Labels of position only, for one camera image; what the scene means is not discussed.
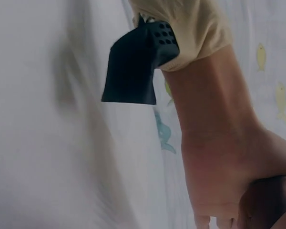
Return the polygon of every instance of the forearm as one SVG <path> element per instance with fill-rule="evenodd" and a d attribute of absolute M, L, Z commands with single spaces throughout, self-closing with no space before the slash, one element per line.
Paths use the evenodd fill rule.
<path fill-rule="evenodd" d="M 183 134 L 190 132 L 197 137 L 212 138 L 259 127 L 232 46 L 182 70 L 163 74 Z"/>

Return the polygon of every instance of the finger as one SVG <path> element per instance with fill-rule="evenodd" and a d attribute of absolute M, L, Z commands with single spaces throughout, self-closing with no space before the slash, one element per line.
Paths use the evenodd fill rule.
<path fill-rule="evenodd" d="M 238 226 L 237 226 L 237 220 L 236 219 L 233 219 L 232 220 L 232 229 L 239 229 Z"/>
<path fill-rule="evenodd" d="M 209 224 L 210 224 L 211 218 L 209 216 L 195 215 L 194 219 L 195 219 L 195 224 L 196 224 L 197 229 L 210 229 Z"/>
<path fill-rule="evenodd" d="M 219 229 L 231 229 L 232 223 L 233 219 L 223 219 L 223 218 L 216 219 L 216 224 Z"/>

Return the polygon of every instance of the white fabric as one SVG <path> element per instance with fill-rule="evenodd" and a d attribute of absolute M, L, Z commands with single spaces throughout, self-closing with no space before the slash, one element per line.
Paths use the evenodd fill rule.
<path fill-rule="evenodd" d="M 278 81 L 286 88 L 286 0 L 220 3 L 254 108 L 286 139 L 275 93 Z M 0 229 L 194 228 L 180 128 L 161 73 L 156 107 L 100 103 L 109 49 L 130 29 L 127 7 L 0 0 Z M 264 72 L 257 71 L 259 43 Z M 153 109 L 176 153 L 161 151 L 166 136 L 160 132 L 159 141 Z"/>

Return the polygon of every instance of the black holder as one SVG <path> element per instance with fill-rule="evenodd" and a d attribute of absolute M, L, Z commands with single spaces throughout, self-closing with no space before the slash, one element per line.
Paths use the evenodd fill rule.
<path fill-rule="evenodd" d="M 180 53 L 169 23 L 145 23 L 121 37 L 109 54 L 102 102 L 156 104 L 154 70 Z"/>

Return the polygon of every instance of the fish print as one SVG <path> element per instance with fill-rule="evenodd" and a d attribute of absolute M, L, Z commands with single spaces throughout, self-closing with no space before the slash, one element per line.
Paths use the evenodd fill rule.
<path fill-rule="evenodd" d="M 266 50 L 262 43 L 258 45 L 256 52 L 258 71 L 265 71 L 266 64 Z"/>
<path fill-rule="evenodd" d="M 174 101 L 173 101 L 173 97 L 172 97 L 172 93 L 171 93 L 171 89 L 170 89 L 170 86 L 168 85 L 167 81 L 165 81 L 165 89 L 166 89 L 166 92 L 168 93 L 168 95 L 170 96 L 171 100 L 168 102 L 167 105 L 170 105 L 172 104 Z"/>
<path fill-rule="evenodd" d="M 276 105 L 279 111 L 276 118 L 283 120 L 286 123 L 286 89 L 281 82 L 276 86 Z"/>
<path fill-rule="evenodd" d="M 161 143 L 161 149 L 167 150 L 167 151 L 172 152 L 173 154 L 176 154 L 176 150 L 174 149 L 174 147 L 172 147 L 170 144 L 167 143 L 168 140 L 171 138 L 170 127 L 162 123 L 159 112 L 155 111 L 154 115 L 156 117 L 158 135 L 159 135 L 160 143 Z"/>

